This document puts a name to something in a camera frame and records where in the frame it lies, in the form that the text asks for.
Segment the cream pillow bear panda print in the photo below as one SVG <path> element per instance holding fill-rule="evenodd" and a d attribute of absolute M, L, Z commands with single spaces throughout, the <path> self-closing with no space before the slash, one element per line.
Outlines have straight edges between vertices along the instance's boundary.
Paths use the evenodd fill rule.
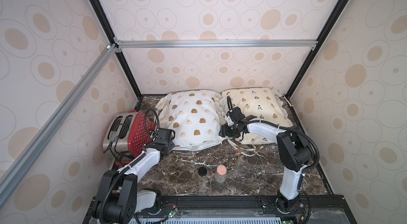
<path fill-rule="evenodd" d="M 230 97 L 232 106 L 237 106 L 242 113 L 248 116 L 256 116 L 257 119 L 266 120 L 283 127 L 291 127 L 293 123 L 283 108 L 282 94 L 273 88 L 255 87 L 230 89 L 222 92 L 220 104 L 223 107 L 222 115 L 229 111 L 227 98 Z"/>

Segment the white pillow brown bear print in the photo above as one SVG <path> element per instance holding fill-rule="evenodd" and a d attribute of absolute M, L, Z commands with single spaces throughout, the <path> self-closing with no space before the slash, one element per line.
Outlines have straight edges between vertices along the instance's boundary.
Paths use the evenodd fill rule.
<path fill-rule="evenodd" d="M 170 93 L 158 102 L 160 126 L 175 131 L 175 151 L 201 151 L 222 143 L 221 98 L 211 90 L 194 90 Z"/>

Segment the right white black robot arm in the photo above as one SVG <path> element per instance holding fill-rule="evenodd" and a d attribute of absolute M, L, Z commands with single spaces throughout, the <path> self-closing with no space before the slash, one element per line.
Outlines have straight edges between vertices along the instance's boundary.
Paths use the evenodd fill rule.
<path fill-rule="evenodd" d="M 237 106 L 226 113 L 225 119 L 220 136 L 236 138 L 241 134 L 255 134 L 277 144 L 284 174 L 276 204 L 282 213 L 292 211 L 299 201 L 305 173 L 319 163 L 320 153 L 316 144 L 294 126 L 283 127 L 255 116 L 246 117 Z"/>

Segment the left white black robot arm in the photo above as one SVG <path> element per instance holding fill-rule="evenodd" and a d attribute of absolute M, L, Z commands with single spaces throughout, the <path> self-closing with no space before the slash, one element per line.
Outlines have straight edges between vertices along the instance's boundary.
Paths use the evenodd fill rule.
<path fill-rule="evenodd" d="M 102 176 L 92 208 L 92 217 L 102 224 L 127 224 L 134 214 L 143 210 L 157 214 L 161 211 L 161 194 L 154 190 L 138 191 L 138 183 L 175 147 L 175 131 L 160 128 L 154 136 L 142 141 L 138 137 L 139 155 L 117 171 Z"/>

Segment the red silver toaster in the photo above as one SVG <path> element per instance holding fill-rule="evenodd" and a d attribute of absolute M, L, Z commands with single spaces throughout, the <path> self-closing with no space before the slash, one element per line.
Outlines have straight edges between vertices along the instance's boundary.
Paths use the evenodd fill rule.
<path fill-rule="evenodd" d="M 103 152 L 111 154 L 117 166 L 124 166 L 143 152 L 156 125 L 145 114 L 132 110 L 117 115 L 102 143 Z"/>

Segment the black lid glass jar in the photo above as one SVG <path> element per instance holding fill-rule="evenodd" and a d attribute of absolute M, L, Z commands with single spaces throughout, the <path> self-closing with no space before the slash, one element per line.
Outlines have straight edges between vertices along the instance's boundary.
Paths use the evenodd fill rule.
<path fill-rule="evenodd" d="M 203 184 L 207 181 L 207 176 L 208 176 L 208 171 L 207 169 L 202 166 L 198 169 L 197 171 L 197 177 L 198 177 L 198 181 Z"/>

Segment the pink lid glass jar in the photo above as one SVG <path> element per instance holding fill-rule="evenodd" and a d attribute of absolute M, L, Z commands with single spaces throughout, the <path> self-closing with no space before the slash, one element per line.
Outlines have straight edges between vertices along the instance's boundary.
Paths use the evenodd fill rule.
<path fill-rule="evenodd" d="M 218 165 L 215 172 L 215 180 L 218 183 L 224 183 L 226 180 L 227 168 L 224 165 Z"/>

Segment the horizontal silver aluminium bar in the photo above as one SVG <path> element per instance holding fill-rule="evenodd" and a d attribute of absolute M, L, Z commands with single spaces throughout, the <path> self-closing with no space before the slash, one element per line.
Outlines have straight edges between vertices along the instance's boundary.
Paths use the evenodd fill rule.
<path fill-rule="evenodd" d="M 118 41 L 119 48 L 238 48 L 238 47 L 315 47 L 317 40 L 186 40 Z"/>

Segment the diagonal silver aluminium bar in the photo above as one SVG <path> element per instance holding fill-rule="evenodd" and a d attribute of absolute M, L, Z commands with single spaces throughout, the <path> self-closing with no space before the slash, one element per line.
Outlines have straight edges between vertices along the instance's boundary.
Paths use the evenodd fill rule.
<path fill-rule="evenodd" d="M 1 180 L 1 207 L 4 207 L 5 203 L 7 203 L 10 196 L 19 186 L 33 164 L 47 147 L 50 140 L 61 127 L 62 123 L 72 112 L 73 108 L 80 101 L 86 90 L 93 83 L 96 76 L 105 66 L 110 56 L 115 53 L 117 48 L 118 45 L 114 43 L 105 48 L 102 54 L 78 81 L 62 104 L 55 110 L 44 126 L 34 136 L 30 144 L 24 149 L 22 154 L 6 172 Z"/>

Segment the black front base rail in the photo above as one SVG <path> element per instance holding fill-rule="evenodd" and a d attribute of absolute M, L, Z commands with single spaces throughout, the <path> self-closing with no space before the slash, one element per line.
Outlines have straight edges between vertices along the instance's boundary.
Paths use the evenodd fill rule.
<path fill-rule="evenodd" d="M 354 224 L 342 195 L 300 197 L 290 213 L 278 211 L 275 196 L 164 196 L 158 214 L 143 210 L 132 224 Z"/>

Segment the left black frame post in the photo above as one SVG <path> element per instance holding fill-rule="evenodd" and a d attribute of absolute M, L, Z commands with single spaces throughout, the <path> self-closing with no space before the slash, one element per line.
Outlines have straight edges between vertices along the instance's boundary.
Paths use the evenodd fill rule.
<path fill-rule="evenodd" d="M 116 35 L 114 34 L 114 32 L 113 32 L 113 30 L 111 28 L 110 22 L 109 22 L 109 20 L 107 18 L 107 15 L 106 15 L 106 13 L 105 13 L 105 11 L 104 11 L 101 3 L 100 3 L 100 0 L 89 0 L 89 2 L 90 2 L 91 6 L 93 8 L 93 11 L 94 11 L 95 15 L 98 18 L 98 21 L 99 21 L 99 23 L 100 23 L 100 25 L 102 27 L 103 32 L 105 33 L 105 35 L 107 37 L 109 43 L 110 44 L 117 44 L 118 42 L 116 41 Z M 132 74 L 132 72 L 130 70 L 130 66 L 129 66 L 123 52 L 120 51 L 120 50 L 117 51 L 116 52 L 116 57 L 117 57 L 120 65 L 121 65 L 121 67 L 122 67 L 122 69 L 123 69 L 123 71 L 125 73 L 125 76 L 126 76 L 128 82 L 129 82 L 133 92 L 136 95 L 136 98 L 137 99 L 142 98 L 141 91 L 140 91 L 140 89 L 139 89 L 139 87 L 138 87 L 138 85 L 137 85 L 137 83 L 135 81 L 135 78 L 134 78 L 134 76 L 133 76 L 133 74 Z"/>

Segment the black frame post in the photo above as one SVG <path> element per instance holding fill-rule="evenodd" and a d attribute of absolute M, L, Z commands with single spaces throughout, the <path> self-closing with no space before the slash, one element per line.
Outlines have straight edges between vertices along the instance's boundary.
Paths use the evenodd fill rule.
<path fill-rule="evenodd" d="M 113 32 L 113 30 L 111 28 L 110 22 L 109 22 L 109 20 L 107 18 L 107 15 L 106 15 L 106 13 L 105 13 L 105 11 L 104 11 L 101 3 L 100 3 L 100 0 L 89 0 L 89 2 L 90 2 L 91 6 L 93 8 L 93 11 L 94 11 L 95 15 L 98 18 L 98 21 L 99 21 L 99 23 L 100 23 L 100 25 L 102 27 L 103 32 L 105 33 L 105 35 L 107 37 L 109 43 L 110 44 L 117 44 L 118 42 L 116 41 L 116 35 L 114 34 L 114 32 Z M 122 69 L 123 69 L 123 71 L 125 73 L 125 76 L 126 76 L 128 82 L 129 82 L 133 92 L 136 95 L 136 98 L 137 99 L 142 98 L 141 91 L 140 91 L 140 89 L 139 89 L 139 87 L 138 87 L 138 85 L 137 85 L 137 83 L 135 81 L 135 78 L 134 78 L 134 76 L 133 76 L 133 74 L 132 74 L 132 72 L 130 70 L 130 66 L 129 66 L 123 52 L 120 51 L 120 50 L 117 51 L 116 52 L 116 57 L 117 57 L 120 65 L 121 65 L 121 67 L 122 67 Z"/>
<path fill-rule="evenodd" d="M 333 11 L 329 15 L 324 27 L 322 28 L 321 33 L 319 34 L 317 41 L 318 43 L 314 48 L 311 49 L 309 54 L 307 55 L 303 65 L 301 66 L 299 72 L 297 73 L 293 83 L 291 84 L 288 92 L 285 94 L 287 99 L 290 99 L 293 94 L 295 93 L 297 87 L 299 86 L 301 80 L 303 79 L 305 73 L 307 72 L 308 68 L 311 66 L 314 58 L 318 54 L 319 50 L 321 49 L 322 45 L 324 44 L 325 40 L 327 39 L 329 33 L 333 29 L 334 25 L 337 23 L 339 17 L 341 16 L 344 8 L 348 4 L 349 0 L 338 0 L 333 8 Z"/>

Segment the right black frame post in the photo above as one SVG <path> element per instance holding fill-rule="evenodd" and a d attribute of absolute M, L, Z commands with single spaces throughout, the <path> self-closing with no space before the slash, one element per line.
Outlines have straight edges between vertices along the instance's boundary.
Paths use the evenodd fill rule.
<path fill-rule="evenodd" d="M 321 49 L 322 45 L 324 44 L 325 40 L 327 39 L 329 33 L 333 29 L 334 25 L 337 23 L 339 17 L 341 16 L 344 8 L 348 4 L 349 0 L 338 0 L 333 8 L 333 11 L 329 15 L 324 27 L 322 28 L 321 33 L 319 34 L 317 41 L 318 43 L 314 48 L 311 49 L 309 54 L 307 55 L 303 65 L 301 66 L 299 72 L 297 73 L 293 83 L 291 84 L 288 92 L 285 94 L 287 99 L 290 99 L 293 94 L 295 93 L 297 87 L 299 86 L 301 80 L 303 79 L 305 73 L 307 72 L 308 68 L 311 66 L 314 58 L 318 54 L 319 50 Z"/>

